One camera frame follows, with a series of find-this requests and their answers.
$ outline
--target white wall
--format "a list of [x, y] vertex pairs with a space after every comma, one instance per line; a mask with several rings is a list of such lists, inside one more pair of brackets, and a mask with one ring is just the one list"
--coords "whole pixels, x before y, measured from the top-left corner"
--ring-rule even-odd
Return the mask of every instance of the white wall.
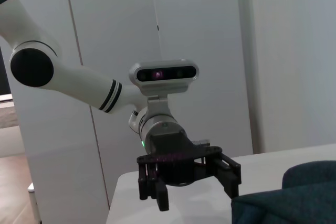
[[[84, 66], [123, 84], [139, 61], [160, 60], [153, 0], [71, 0]], [[138, 169], [145, 155], [128, 126], [132, 107], [111, 115], [92, 109], [109, 201], [118, 177]]]
[[[21, 1], [59, 41], [65, 64], [80, 64], [68, 0]], [[7, 64], [11, 49], [3, 39], [0, 46], [43, 223], [105, 223], [108, 204], [89, 107], [18, 83]]]
[[163, 59], [191, 59], [200, 77], [170, 99], [192, 140], [252, 154], [238, 0], [155, 0]]
[[336, 142], [334, 0], [250, 0], [261, 151]]

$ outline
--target black joint cap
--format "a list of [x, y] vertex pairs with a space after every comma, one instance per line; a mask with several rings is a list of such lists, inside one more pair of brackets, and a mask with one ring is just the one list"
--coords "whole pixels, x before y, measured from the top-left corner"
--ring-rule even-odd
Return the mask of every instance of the black joint cap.
[[26, 48], [16, 53], [12, 57], [10, 69], [16, 80], [29, 87], [42, 87], [54, 75], [51, 59], [35, 48]]

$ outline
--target dark green fabric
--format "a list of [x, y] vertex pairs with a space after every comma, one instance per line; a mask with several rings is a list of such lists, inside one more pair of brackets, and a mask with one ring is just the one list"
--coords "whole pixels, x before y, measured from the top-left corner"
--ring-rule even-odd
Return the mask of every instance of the dark green fabric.
[[289, 169], [283, 189], [232, 200], [232, 223], [336, 223], [336, 162]]

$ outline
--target camera lens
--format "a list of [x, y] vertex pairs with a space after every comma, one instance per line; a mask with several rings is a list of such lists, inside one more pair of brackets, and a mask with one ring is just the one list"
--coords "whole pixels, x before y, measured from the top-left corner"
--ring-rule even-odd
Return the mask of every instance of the camera lens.
[[176, 73], [176, 76], [180, 79], [183, 77], [183, 71], [182, 70], [178, 70]]
[[146, 81], [146, 74], [144, 72], [141, 72], [138, 74], [139, 81]]
[[153, 80], [162, 80], [163, 79], [163, 72], [162, 70], [154, 70], [152, 73]]

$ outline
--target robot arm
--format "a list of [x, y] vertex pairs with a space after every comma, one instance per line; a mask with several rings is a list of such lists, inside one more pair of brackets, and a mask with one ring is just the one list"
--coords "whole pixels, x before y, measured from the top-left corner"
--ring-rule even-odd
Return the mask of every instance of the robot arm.
[[58, 43], [33, 22], [19, 0], [0, 0], [0, 35], [13, 48], [13, 76], [26, 86], [59, 91], [105, 113], [127, 104], [134, 104], [137, 112], [146, 107], [138, 87], [62, 64]]

